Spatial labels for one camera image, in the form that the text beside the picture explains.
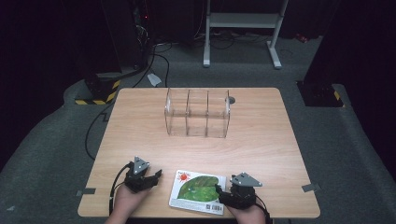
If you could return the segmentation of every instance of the black cable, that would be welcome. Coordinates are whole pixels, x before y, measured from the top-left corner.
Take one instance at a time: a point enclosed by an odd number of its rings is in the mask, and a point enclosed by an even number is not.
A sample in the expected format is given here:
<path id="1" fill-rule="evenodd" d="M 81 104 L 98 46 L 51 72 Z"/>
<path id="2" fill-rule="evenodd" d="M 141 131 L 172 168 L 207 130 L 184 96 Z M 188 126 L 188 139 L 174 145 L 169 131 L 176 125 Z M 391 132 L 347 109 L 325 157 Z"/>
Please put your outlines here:
<path id="1" fill-rule="evenodd" d="M 215 45 L 213 45 L 213 44 L 212 44 L 212 41 L 211 41 L 211 42 L 210 42 L 210 47 L 212 47 L 212 48 L 214 48 L 214 49 L 228 49 L 228 48 L 230 48 L 230 47 L 233 45 L 233 43 L 235 42 L 235 38 L 234 38 L 232 35 L 230 35 L 230 38 L 222 38 L 222 39 L 220 39 L 220 41 L 231 41 L 231 43 L 230 43 L 230 45 L 227 46 L 227 47 L 219 48 L 219 47 L 216 47 Z"/>
<path id="2" fill-rule="evenodd" d="M 151 62 L 150 62 L 150 64 L 148 65 L 148 68 L 146 69 L 146 72 L 143 74 L 143 76 L 132 86 L 132 88 L 135 88 L 142 80 L 143 80 L 143 78 L 146 76 L 146 74 L 148 73 L 148 71 L 149 71 L 149 69 L 151 68 L 151 66 L 152 66 L 152 63 L 154 62 L 154 55 L 151 57 Z"/>
<path id="3" fill-rule="evenodd" d="M 104 117 L 103 117 L 103 122 L 108 122 L 108 118 L 106 117 L 106 116 L 107 116 L 107 113 L 105 113 L 105 111 L 106 111 L 107 109 L 109 109 L 112 105 L 114 105 L 114 102 L 111 103 L 110 105 L 106 106 L 106 108 L 103 109 L 103 110 L 95 117 L 95 119 L 91 122 L 91 125 L 90 125 L 90 127 L 88 128 L 88 131 L 85 133 L 85 151 L 87 152 L 88 156 L 89 156 L 93 161 L 95 160 L 95 157 L 94 157 L 93 155 L 91 155 L 90 151 L 88 150 L 88 136 L 89 136 L 89 134 L 90 134 L 90 131 L 91 131 L 91 128 L 92 128 L 93 124 L 96 122 L 97 119 L 99 119 L 99 117 L 100 117 L 101 115 L 104 115 Z"/>
<path id="4" fill-rule="evenodd" d="M 198 48 L 203 47 L 204 45 L 205 45 L 205 41 L 204 41 L 204 40 L 196 39 L 196 40 L 194 41 L 192 47 L 193 47 L 194 49 L 198 49 Z"/>
<path id="5" fill-rule="evenodd" d="M 155 74 L 154 69 L 152 69 L 151 67 L 150 67 L 149 71 L 150 71 L 152 74 Z"/>
<path id="6" fill-rule="evenodd" d="M 168 88 L 169 61 L 165 57 L 163 57 L 162 55 L 159 55 L 159 54 L 153 54 L 153 56 L 161 57 L 167 63 L 166 74 L 165 74 L 165 88 Z"/>
<path id="7" fill-rule="evenodd" d="M 200 32 L 200 30 L 201 30 L 202 23 L 203 23 L 203 21 L 204 21 L 204 14 L 205 14 L 205 1 L 204 1 L 204 0 L 202 0 L 202 13 L 201 13 L 201 20 L 200 20 L 200 23 L 199 23 L 199 26 L 198 26 L 197 32 L 196 32 L 196 33 L 195 33 L 195 35 L 194 35 L 194 39 L 196 38 L 196 36 L 199 34 L 199 32 Z"/>
<path id="8" fill-rule="evenodd" d="M 265 223 L 271 224 L 272 223 L 271 216 L 267 210 L 267 207 L 265 206 L 265 203 L 262 201 L 262 199 L 259 196 L 257 196 L 257 194 L 256 194 L 256 198 L 258 198 L 262 202 L 262 204 L 254 203 L 254 205 L 258 206 L 264 212 Z"/>
<path id="9" fill-rule="evenodd" d="M 130 72 L 130 73 L 126 73 L 126 74 L 118 76 L 118 77 L 101 77 L 100 80 L 102 80 L 102 81 L 115 81 L 115 80 L 124 79 L 126 77 L 133 77 L 133 76 L 143 72 L 143 70 L 145 70 L 145 68 L 147 68 L 147 66 L 143 66 L 143 67 L 139 68 L 136 71 L 133 71 L 133 72 Z"/>
<path id="10" fill-rule="evenodd" d="M 131 168 L 132 164 L 128 163 L 126 165 L 124 165 L 124 167 L 122 167 L 122 169 L 119 171 L 119 173 L 117 174 L 116 178 L 114 179 L 113 185 L 111 186 L 111 191 L 110 191 L 110 200 L 108 201 L 108 214 L 111 215 L 111 213 L 113 212 L 113 206 L 114 206 L 114 194 L 116 193 L 116 184 L 117 181 L 119 180 L 120 175 L 122 174 L 122 172 L 126 169 L 126 168 Z"/>
<path id="11" fill-rule="evenodd" d="M 163 53 L 163 52 L 166 52 L 166 51 L 168 51 L 169 49 L 171 49 L 171 48 L 173 47 L 173 43 L 172 43 L 172 42 L 170 42 L 169 44 L 166 44 L 166 43 L 164 43 L 164 44 L 157 44 L 156 47 L 158 47 L 159 45 L 169 45 L 170 47 L 169 47 L 168 49 L 164 49 L 164 50 L 161 50 L 161 51 L 156 51 L 156 52 L 154 52 L 154 53 Z"/>

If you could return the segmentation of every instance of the dark background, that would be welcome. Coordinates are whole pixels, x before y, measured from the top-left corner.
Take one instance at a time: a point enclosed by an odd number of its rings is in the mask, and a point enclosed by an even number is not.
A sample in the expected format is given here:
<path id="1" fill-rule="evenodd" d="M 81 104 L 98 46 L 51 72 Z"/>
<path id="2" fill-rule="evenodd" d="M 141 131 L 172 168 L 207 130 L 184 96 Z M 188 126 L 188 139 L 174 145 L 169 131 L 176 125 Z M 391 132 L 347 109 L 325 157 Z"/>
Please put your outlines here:
<path id="1" fill-rule="evenodd" d="M 97 73 L 117 67 L 100 1 L 64 1 L 69 7 L 78 6 L 85 15 L 75 23 L 75 28 L 81 38 L 79 45 L 88 55 L 97 56 L 89 60 L 89 66 Z M 152 22 L 156 35 L 191 42 L 199 28 L 202 0 L 151 2 L 155 2 Z M 278 2 L 252 0 L 246 4 L 246 1 L 227 0 L 223 5 L 222 1 L 213 1 L 212 8 L 262 12 L 259 8 L 266 4 L 267 12 L 276 10 Z M 280 32 L 285 38 L 294 38 L 296 34 L 307 38 L 324 35 L 318 54 L 325 55 L 321 58 L 325 62 L 321 62 L 323 73 L 317 74 L 318 79 L 326 77 L 346 86 L 363 130 L 393 176 L 396 173 L 392 164 L 396 154 L 395 8 L 390 0 L 381 3 L 290 0 Z M 25 135 L 62 106 L 65 89 L 84 78 L 70 53 L 65 22 L 60 0 L 0 2 L 1 168 Z"/>

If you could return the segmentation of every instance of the metal stand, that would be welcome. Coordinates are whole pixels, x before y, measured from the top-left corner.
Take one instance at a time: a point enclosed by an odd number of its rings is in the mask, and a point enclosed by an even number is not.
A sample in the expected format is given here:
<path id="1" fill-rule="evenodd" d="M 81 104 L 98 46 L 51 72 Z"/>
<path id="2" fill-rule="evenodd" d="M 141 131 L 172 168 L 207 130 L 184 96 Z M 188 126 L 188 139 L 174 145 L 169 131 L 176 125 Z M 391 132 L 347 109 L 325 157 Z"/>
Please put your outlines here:
<path id="1" fill-rule="evenodd" d="M 276 14 L 256 14 L 256 13 L 211 13 L 210 0 L 207 0 L 206 28 L 205 28 L 205 48 L 204 67 L 210 66 L 210 27 L 238 27 L 238 28 L 272 28 L 274 29 L 271 41 L 267 41 L 267 47 L 271 54 L 275 69 L 282 68 L 277 57 L 275 44 L 279 30 L 285 17 L 286 7 L 289 0 L 284 0 L 282 8 Z"/>

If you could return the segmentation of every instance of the acrylic divider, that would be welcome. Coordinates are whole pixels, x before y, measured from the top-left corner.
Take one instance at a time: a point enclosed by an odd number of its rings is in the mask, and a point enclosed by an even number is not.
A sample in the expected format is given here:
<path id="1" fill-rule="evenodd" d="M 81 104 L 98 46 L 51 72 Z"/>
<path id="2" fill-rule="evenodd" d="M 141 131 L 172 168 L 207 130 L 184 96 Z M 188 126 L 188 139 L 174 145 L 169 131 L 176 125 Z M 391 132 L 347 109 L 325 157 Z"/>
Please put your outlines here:
<path id="1" fill-rule="evenodd" d="M 164 114 L 169 135 L 224 138 L 230 121 L 229 91 L 168 89 Z"/>

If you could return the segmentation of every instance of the black equipment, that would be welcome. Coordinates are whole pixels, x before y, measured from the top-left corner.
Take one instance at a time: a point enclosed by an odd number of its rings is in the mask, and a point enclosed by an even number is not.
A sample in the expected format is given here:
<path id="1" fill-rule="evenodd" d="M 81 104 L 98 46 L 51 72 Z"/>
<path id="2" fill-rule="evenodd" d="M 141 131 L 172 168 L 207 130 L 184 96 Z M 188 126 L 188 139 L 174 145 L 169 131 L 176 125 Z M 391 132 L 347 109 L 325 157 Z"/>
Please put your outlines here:
<path id="1" fill-rule="evenodd" d="M 70 56 L 84 85 L 78 105 L 111 104 L 120 80 L 148 66 L 153 40 L 144 0 L 62 0 Z"/>
<path id="2" fill-rule="evenodd" d="M 121 173 L 129 168 L 128 173 L 125 176 L 123 184 L 127 186 L 133 193 L 137 193 L 144 189 L 150 189 L 158 185 L 159 178 L 163 170 L 159 170 L 155 175 L 145 177 L 146 171 L 149 168 L 149 162 L 143 161 L 139 157 L 134 157 L 134 161 L 130 161 L 126 164 L 117 174 L 114 179 L 113 186 L 110 191 L 110 201 L 108 205 L 109 214 L 113 212 L 114 194 L 116 192 L 116 184 Z"/>
<path id="3" fill-rule="evenodd" d="M 230 182 L 233 183 L 230 187 L 231 193 L 224 192 L 222 191 L 221 186 L 215 185 L 216 192 L 219 194 L 220 203 L 242 210 L 247 209 L 252 205 L 256 205 L 264 212 L 266 223 L 272 223 L 270 214 L 268 213 L 264 202 L 256 195 L 253 188 L 262 187 L 261 182 L 246 173 L 232 175 Z M 262 201 L 262 205 L 256 202 L 257 199 Z"/>

